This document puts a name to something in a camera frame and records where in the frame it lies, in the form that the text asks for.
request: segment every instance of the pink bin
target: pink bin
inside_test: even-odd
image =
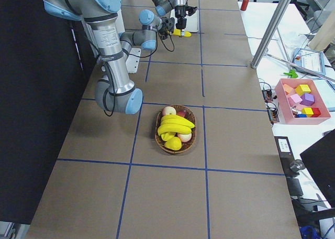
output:
[[[314,96],[315,99],[315,103],[311,107],[319,108],[321,115],[318,117],[302,117],[302,118],[294,117],[283,88],[284,84],[287,84],[293,88],[296,88],[300,84],[308,84],[308,86],[311,89],[311,94]],[[329,111],[325,103],[323,102],[313,80],[311,79],[280,79],[279,83],[275,88],[275,91],[279,101],[279,109],[282,111],[284,115],[286,124],[317,125],[330,118]]]

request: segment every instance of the yellow object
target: yellow object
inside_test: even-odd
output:
[[[189,127],[179,124],[164,124],[158,127],[157,133],[159,136],[167,132],[190,134],[192,131]]]
[[[314,115],[314,112],[313,112],[312,108],[310,108],[310,107],[303,108],[301,113],[306,114],[307,117],[312,117]]]
[[[195,125],[191,121],[189,121],[189,120],[187,120],[183,117],[182,117],[182,119],[180,119],[180,118],[165,119],[161,122],[161,125],[164,125],[164,124],[180,124],[180,125],[185,125],[185,126],[191,128],[191,129],[195,127]]]
[[[311,90],[310,90],[308,84],[301,84],[301,85],[299,85],[297,88],[295,88],[295,92],[296,92],[299,96],[302,96],[302,95],[304,95],[305,93],[310,93]]]
[[[180,138],[178,137],[173,137],[169,139],[167,142],[165,142],[164,146],[168,149],[178,151],[182,148],[182,142]]]
[[[167,133],[162,133],[161,138],[163,141],[168,141],[169,139],[173,138],[176,136],[176,133],[174,132],[167,132]]]
[[[175,36],[181,36],[181,31],[180,31],[180,29],[175,28],[175,29],[173,30],[173,35],[175,35]],[[192,34],[191,34],[190,32],[185,31],[185,35],[184,35],[184,37],[191,37],[191,36],[192,36]]]

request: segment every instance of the white label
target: white label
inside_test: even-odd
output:
[[[279,147],[281,148],[281,152],[283,152],[283,153],[289,153],[290,152],[287,140],[285,140],[283,138],[279,138],[278,139],[278,144],[279,144]]]
[[[94,36],[98,47],[101,49],[112,47],[119,42],[115,27],[94,31]]]

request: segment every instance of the black curtain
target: black curtain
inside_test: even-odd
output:
[[[0,11],[0,221],[30,224],[95,60],[77,33],[82,70],[70,27],[42,0]]]

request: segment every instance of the fruit basket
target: fruit basket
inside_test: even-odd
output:
[[[186,115],[185,115],[185,118],[189,121],[191,121],[194,125],[196,125],[196,119],[195,119],[195,116],[193,114],[193,112],[183,106],[183,105],[170,105],[171,107],[175,108],[176,111],[186,111]],[[172,154],[172,155],[176,155],[176,154],[181,154],[181,153],[184,153],[186,151],[188,151],[192,146],[193,144],[195,143],[195,140],[196,140],[196,126],[194,128],[191,129],[191,133],[192,133],[192,137],[189,141],[185,142],[185,143],[182,143],[182,148],[180,150],[171,150],[171,149],[168,149],[164,146],[165,144],[165,141],[162,140],[162,138],[158,135],[158,128],[160,127],[161,125],[161,119],[162,119],[162,111],[159,111],[158,113],[158,116],[157,116],[157,120],[156,120],[156,126],[155,126],[155,140],[157,142],[157,144],[159,145],[159,147],[161,149],[163,149],[165,152],[169,153],[169,154]]]

